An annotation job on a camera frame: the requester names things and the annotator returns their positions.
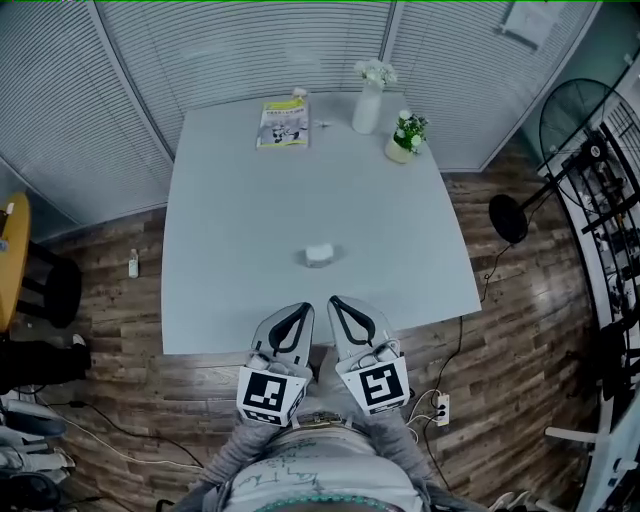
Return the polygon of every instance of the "black-and-white marker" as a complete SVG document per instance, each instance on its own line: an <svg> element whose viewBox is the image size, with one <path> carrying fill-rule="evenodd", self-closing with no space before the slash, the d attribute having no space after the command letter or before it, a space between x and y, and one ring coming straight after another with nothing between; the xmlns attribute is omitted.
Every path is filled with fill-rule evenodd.
<svg viewBox="0 0 640 512"><path fill-rule="evenodd" d="M242 403L251 407L280 412L286 386L287 380L282 377L254 372L249 379Z"/></svg>
<svg viewBox="0 0 640 512"><path fill-rule="evenodd" d="M362 372L360 382L368 406L403 396L398 372L393 363Z"/></svg>

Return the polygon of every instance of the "robotic arm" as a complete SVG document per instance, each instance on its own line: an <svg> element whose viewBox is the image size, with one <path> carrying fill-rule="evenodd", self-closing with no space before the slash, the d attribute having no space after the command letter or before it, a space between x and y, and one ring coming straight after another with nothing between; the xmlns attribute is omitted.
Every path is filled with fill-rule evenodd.
<svg viewBox="0 0 640 512"><path fill-rule="evenodd" d="M340 358L336 372L364 414L405 405L410 396L407 366L385 316L366 302L337 295L327 310Z"/></svg>
<svg viewBox="0 0 640 512"><path fill-rule="evenodd" d="M336 372L365 415L409 401L400 343L384 315L366 302L334 295L327 304L339 362ZM240 369L236 405L247 419L286 427L313 378L307 363L315 312L302 302L277 311L256 330Z"/></svg>
<svg viewBox="0 0 640 512"><path fill-rule="evenodd" d="M236 405L247 419L286 427L313 378L307 366L315 312L308 302L277 311L258 326Z"/></svg>

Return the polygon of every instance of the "white table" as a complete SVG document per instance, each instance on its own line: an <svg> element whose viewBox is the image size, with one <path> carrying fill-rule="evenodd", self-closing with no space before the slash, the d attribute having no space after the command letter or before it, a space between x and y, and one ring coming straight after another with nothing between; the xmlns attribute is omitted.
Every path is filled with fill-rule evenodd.
<svg viewBox="0 0 640 512"><path fill-rule="evenodd" d="M351 129L355 98L311 96L306 149L256 149L264 99L187 114L164 237L165 354L247 350L264 318L302 301L316 311L314 342L330 343L333 294L370 302L395 329L480 309L431 152L404 166L383 153L404 98L385 94L370 136ZM322 243L340 258L301 264L301 251Z"/></svg>

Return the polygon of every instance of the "potted plant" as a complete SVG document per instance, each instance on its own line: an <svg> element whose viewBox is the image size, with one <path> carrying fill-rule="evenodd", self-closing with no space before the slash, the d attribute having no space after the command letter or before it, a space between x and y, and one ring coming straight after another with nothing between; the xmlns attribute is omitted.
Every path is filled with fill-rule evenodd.
<svg viewBox="0 0 640 512"><path fill-rule="evenodd" d="M396 131L393 133L384 154L394 162L406 164L413 155L418 153L418 148L427 140L427 121L424 117L416 116L408 110L401 110L398 114Z"/></svg>
<svg viewBox="0 0 640 512"><path fill-rule="evenodd" d="M378 59L358 61L354 69L364 81L364 87L353 112L351 125L355 131L366 135L378 124L382 90L386 85L397 82L398 76L391 64Z"/></svg>

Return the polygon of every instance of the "white vase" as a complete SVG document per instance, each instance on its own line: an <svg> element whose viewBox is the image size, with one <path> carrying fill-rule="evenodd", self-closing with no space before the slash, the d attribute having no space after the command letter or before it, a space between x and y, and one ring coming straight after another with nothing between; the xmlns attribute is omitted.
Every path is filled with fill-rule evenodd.
<svg viewBox="0 0 640 512"><path fill-rule="evenodd" d="M363 135L373 132L378 124L381 104L382 89L377 85L365 84L353 111L353 129Z"/></svg>
<svg viewBox="0 0 640 512"><path fill-rule="evenodd" d="M393 135L389 138L386 147L384 148L384 154L394 162L399 164L406 164L413 159L413 153L393 140Z"/></svg>

